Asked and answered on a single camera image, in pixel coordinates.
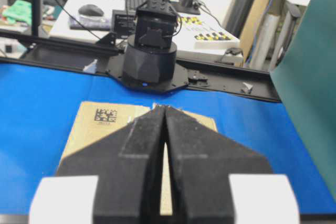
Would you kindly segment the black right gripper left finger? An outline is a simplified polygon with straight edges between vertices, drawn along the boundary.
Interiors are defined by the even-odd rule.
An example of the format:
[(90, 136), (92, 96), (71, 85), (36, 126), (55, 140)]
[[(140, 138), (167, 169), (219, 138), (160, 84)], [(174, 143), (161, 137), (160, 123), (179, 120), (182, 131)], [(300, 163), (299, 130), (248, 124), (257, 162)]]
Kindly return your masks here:
[(29, 223), (143, 223), (160, 212), (165, 108), (66, 156), (43, 178)]

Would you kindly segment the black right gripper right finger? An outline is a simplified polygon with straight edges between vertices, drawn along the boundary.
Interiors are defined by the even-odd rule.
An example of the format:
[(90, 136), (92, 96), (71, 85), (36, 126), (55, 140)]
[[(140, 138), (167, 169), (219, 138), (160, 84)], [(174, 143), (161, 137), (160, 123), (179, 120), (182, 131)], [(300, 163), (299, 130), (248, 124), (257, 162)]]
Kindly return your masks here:
[(289, 179), (258, 152), (165, 110), (172, 186), (186, 223), (299, 223)]

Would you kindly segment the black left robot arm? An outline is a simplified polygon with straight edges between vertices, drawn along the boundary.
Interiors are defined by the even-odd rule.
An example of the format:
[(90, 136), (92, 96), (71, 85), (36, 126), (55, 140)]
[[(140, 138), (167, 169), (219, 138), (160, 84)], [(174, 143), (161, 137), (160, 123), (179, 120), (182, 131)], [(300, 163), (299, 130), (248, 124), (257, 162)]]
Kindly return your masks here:
[(176, 63), (173, 42), (181, 28), (170, 0), (147, 0), (135, 11), (135, 33), (123, 54), (109, 59), (106, 74), (125, 87), (165, 93), (188, 86), (188, 70)]

